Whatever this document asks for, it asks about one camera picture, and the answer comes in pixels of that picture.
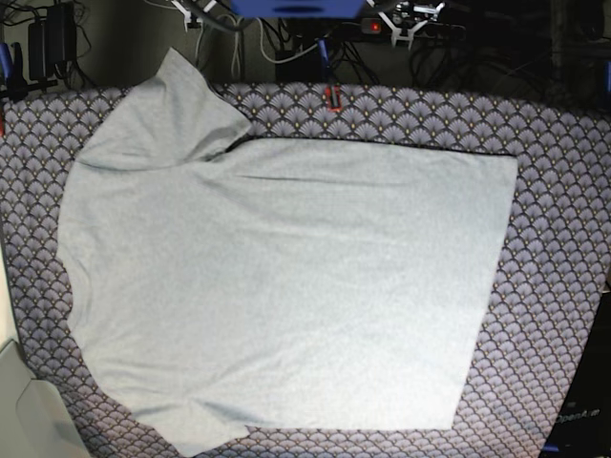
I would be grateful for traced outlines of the light grey T-shirt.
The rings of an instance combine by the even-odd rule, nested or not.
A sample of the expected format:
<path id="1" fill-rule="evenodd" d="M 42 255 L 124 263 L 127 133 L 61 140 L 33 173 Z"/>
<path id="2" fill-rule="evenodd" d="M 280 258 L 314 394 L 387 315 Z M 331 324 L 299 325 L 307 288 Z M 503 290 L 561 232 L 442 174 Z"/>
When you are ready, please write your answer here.
<path id="1" fill-rule="evenodd" d="M 169 51 L 77 155 L 57 256 L 95 381 L 185 456 L 251 427 L 449 429 L 516 159 L 249 129 Z"/>

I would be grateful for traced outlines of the red black clamp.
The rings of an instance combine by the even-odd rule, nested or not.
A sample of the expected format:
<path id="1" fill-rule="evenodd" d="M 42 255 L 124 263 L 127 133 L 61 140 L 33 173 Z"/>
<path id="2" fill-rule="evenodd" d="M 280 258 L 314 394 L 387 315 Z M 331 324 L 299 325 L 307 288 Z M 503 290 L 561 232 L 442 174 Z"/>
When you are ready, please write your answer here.
<path id="1" fill-rule="evenodd" d="M 341 89 L 338 85 L 328 85 L 325 87 L 327 109 L 337 113 L 342 110 Z"/>

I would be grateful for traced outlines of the black power strip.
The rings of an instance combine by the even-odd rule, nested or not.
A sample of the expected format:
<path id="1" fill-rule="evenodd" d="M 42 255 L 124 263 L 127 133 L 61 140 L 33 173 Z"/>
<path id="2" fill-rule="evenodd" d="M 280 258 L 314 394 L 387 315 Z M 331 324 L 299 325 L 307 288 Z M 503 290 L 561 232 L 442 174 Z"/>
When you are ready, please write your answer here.
<path id="1" fill-rule="evenodd" d="M 388 39 L 391 39 L 394 29 L 400 31 L 400 37 L 405 38 L 408 38 L 412 29 L 416 29 L 414 38 L 462 40 L 467 36 L 467 29 L 464 26 L 434 21 L 404 21 L 391 28 L 381 18 L 363 18 L 357 24 L 365 35 L 385 36 Z"/>

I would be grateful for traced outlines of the blue box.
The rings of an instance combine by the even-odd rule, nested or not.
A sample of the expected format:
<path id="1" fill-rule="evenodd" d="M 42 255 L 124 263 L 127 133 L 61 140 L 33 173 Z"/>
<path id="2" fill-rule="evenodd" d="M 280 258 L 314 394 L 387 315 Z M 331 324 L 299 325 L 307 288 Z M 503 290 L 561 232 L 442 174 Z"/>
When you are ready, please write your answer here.
<path id="1" fill-rule="evenodd" d="M 353 18 L 364 0 L 234 0 L 231 8 L 247 18 Z"/>

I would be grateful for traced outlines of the fan-patterned table cloth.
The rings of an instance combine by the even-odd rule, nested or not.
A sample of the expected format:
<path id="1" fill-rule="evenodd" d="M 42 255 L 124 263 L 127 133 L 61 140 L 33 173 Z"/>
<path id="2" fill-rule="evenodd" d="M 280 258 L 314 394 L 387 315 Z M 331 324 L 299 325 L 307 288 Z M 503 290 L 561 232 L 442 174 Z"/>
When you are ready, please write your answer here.
<path id="1" fill-rule="evenodd" d="M 447 431 L 253 429 L 217 457 L 535 457 L 574 379 L 610 268 L 610 120 L 478 94 L 346 85 L 227 84 L 217 93 L 256 137 L 365 140 L 508 154 L 518 163 L 489 310 Z M 66 320 L 56 256 L 60 200 L 75 155 L 123 97 L 42 95 L 2 112 L 1 228 L 12 311 L 32 372 L 55 385 L 95 457 L 175 449 L 97 387 Z"/>

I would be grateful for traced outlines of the black power adapter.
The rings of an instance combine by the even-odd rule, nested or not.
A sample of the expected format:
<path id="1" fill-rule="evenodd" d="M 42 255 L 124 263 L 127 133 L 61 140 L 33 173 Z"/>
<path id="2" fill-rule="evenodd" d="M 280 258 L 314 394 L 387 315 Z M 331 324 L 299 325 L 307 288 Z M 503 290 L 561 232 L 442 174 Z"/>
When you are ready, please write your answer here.
<path id="1" fill-rule="evenodd" d="M 53 76 L 65 79 L 77 56 L 77 26 L 74 2 L 62 2 L 46 9 L 46 16 L 28 25 L 30 80 Z"/>

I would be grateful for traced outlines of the beige plastic bin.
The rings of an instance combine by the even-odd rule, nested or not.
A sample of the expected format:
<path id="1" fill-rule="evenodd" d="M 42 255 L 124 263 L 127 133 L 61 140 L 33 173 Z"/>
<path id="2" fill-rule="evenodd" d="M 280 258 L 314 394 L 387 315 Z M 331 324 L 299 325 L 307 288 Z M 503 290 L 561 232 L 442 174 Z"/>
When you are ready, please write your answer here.
<path id="1" fill-rule="evenodd" d="M 1 347 L 1 455 L 90 455 L 57 388 L 34 377 L 14 340 Z"/>

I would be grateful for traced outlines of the black OpenArm base plate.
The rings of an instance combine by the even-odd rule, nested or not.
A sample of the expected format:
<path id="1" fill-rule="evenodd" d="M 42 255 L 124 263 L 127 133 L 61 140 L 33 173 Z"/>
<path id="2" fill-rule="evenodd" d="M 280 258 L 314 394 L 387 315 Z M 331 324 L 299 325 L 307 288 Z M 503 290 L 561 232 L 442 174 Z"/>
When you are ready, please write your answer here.
<path id="1" fill-rule="evenodd" d="M 541 457 L 610 455 L 610 294 L 604 293 L 578 370 Z"/>

